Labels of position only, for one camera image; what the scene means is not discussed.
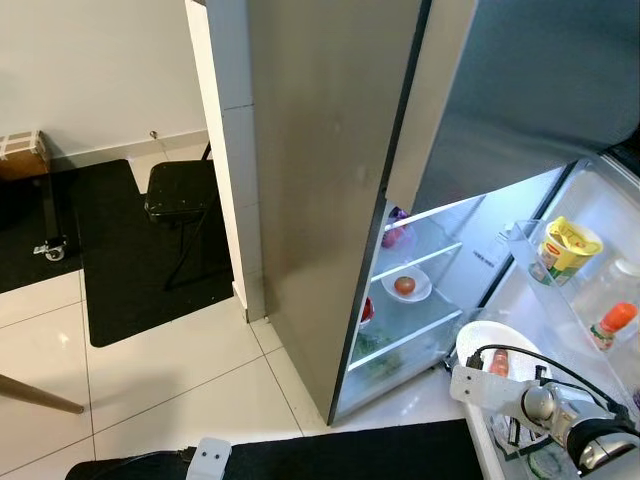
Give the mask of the glass fridge shelf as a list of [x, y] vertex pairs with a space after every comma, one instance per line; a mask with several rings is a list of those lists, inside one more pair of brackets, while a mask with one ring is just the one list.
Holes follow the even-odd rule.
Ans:
[[452, 202], [452, 204], [442, 205], [438, 207], [434, 207], [434, 209], [421, 211], [421, 212], [413, 212], [407, 216], [407, 218], [402, 218], [398, 220], [392, 221], [392, 223], [387, 223], [384, 225], [383, 230], [393, 230], [399, 227], [404, 227], [404, 225], [408, 225], [411, 223], [415, 223], [415, 221], [419, 221], [425, 218], [430, 218], [430, 216], [439, 214], [439, 212], [444, 212], [448, 210], [454, 209], [454, 207], [460, 206], [462, 204], [467, 204], [467, 202], [471, 202], [472, 200], [476, 200], [479, 197], [471, 197], [471, 198], [462, 198], [462, 200], [458, 200], [456, 202]]
[[433, 276], [444, 269], [456, 253], [460, 252], [463, 244], [428, 244], [425, 241], [404, 242], [393, 250], [379, 247], [375, 255], [374, 265], [371, 266], [371, 282], [380, 282], [383, 278], [396, 279], [404, 269], [417, 268], [429, 276]]
[[451, 312], [451, 314], [447, 314], [443, 317], [440, 317], [440, 319], [435, 320], [434, 323], [429, 323], [428, 325], [422, 326], [422, 328], [417, 329], [416, 332], [412, 332], [410, 334], [404, 335], [404, 337], [399, 338], [398, 340], [393, 340], [393, 342], [387, 343], [385, 344], [385, 346], [379, 349], [372, 349], [372, 351], [367, 353], [367, 355], [357, 357], [356, 360], [349, 362], [349, 364], [346, 367], [346, 371], [351, 372], [353, 370], [360, 369], [360, 367], [367, 364], [367, 362], [374, 360], [374, 358], [379, 358], [385, 355], [385, 353], [392, 351], [392, 349], [401, 347], [402, 344], [410, 342], [410, 340], [415, 339], [417, 337], [420, 337], [420, 335], [422, 334], [433, 332], [433, 330], [438, 329], [440, 325], [451, 323], [453, 319], [456, 319], [456, 317], [461, 315], [462, 315], [461, 310]]

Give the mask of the steel fridge body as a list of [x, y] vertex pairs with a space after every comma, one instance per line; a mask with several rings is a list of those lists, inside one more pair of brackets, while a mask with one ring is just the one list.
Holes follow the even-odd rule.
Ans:
[[[387, 182], [430, 0], [250, 0], [266, 314], [326, 425], [439, 360], [448, 330], [485, 305], [508, 257], [493, 236], [534, 219], [572, 163], [404, 225], [406, 241], [461, 242], [429, 276], [433, 293], [394, 301], [369, 280], [388, 223]], [[376, 316], [361, 328], [365, 297]], [[401, 369], [369, 380], [355, 338], [398, 340], [454, 311], [451, 323], [392, 349]]]

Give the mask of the clear bottle white cap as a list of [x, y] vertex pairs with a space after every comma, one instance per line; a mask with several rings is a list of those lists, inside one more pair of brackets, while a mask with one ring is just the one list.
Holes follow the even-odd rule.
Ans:
[[600, 283], [600, 301], [607, 308], [617, 303], [637, 305], [640, 301], [640, 270], [626, 257], [617, 257], [608, 264]]

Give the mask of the yellow cup noodles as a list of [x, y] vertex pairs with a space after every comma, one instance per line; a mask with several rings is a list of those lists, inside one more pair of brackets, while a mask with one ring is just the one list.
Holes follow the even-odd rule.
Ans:
[[566, 285], [603, 250], [604, 241], [593, 230], [559, 216], [545, 227], [529, 273], [544, 285]]

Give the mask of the bottle with orange cap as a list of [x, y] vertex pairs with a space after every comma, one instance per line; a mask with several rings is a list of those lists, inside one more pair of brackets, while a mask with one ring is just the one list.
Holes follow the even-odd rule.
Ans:
[[602, 319], [590, 325], [589, 332], [595, 347], [599, 351], [608, 351], [614, 344], [617, 334], [639, 314], [639, 308], [634, 303], [616, 303], [602, 316]]

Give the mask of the steel freezer door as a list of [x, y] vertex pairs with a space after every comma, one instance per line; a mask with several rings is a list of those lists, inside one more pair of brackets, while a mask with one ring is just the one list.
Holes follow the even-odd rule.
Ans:
[[421, 212], [640, 127], [640, 0], [430, 0], [387, 201]]

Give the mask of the white plate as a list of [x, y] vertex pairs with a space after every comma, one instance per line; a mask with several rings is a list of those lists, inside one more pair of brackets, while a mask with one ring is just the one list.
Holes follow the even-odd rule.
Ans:
[[[394, 291], [393, 283], [398, 276], [412, 276], [416, 280], [416, 291], [411, 296], [402, 297]], [[380, 283], [394, 301], [401, 303], [416, 303], [425, 300], [426, 297], [430, 296], [430, 293], [433, 293], [433, 282], [431, 282], [429, 275], [424, 270], [416, 268], [416, 266], [407, 266], [407, 268], [389, 273], [383, 279], [380, 279]]]

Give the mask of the green leafy vegetables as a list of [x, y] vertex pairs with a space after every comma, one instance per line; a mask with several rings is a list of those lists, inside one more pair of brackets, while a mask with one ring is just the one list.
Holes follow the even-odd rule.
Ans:
[[393, 342], [392, 338], [374, 330], [361, 330], [355, 338], [353, 346], [352, 367], [357, 374], [365, 376], [366, 379], [376, 380], [388, 378], [394, 374], [403, 364], [401, 355], [396, 351], [384, 352], [383, 355], [376, 355], [376, 352], [388, 347]]

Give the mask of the black folding stool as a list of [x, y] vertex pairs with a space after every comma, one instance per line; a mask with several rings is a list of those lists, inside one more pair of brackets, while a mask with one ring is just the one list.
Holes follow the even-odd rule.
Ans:
[[150, 169], [143, 210], [152, 223], [178, 229], [179, 253], [173, 269], [166, 275], [164, 291], [180, 283], [180, 271], [204, 233], [205, 224], [219, 200], [212, 142], [207, 142], [198, 161], [165, 161]]

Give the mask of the black gym floor mat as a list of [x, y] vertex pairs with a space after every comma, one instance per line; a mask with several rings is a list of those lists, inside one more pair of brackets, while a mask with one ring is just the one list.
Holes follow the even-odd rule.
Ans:
[[52, 174], [67, 253], [33, 250], [49, 232], [37, 180], [0, 183], [0, 293], [81, 271], [93, 347], [106, 347], [233, 297], [211, 163], [192, 163], [174, 186], [197, 202], [178, 218], [152, 219], [128, 161]]

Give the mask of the black wheeled dolly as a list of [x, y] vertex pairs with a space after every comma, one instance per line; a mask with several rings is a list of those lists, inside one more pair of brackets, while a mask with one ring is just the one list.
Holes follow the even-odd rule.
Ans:
[[44, 242], [33, 248], [35, 255], [47, 261], [60, 262], [67, 256], [69, 239], [63, 218], [68, 216], [69, 206], [65, 191], [60, 187], [58, 174], [38, 175], [35, 183], [40, 188], [41, 212], [44, 215]]

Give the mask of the cardboard box lattice top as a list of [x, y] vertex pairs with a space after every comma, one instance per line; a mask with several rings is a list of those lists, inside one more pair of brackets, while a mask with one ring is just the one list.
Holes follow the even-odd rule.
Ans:
[[51, 172], [41, 131], [0, 134], [0, 180], [23, 180]]

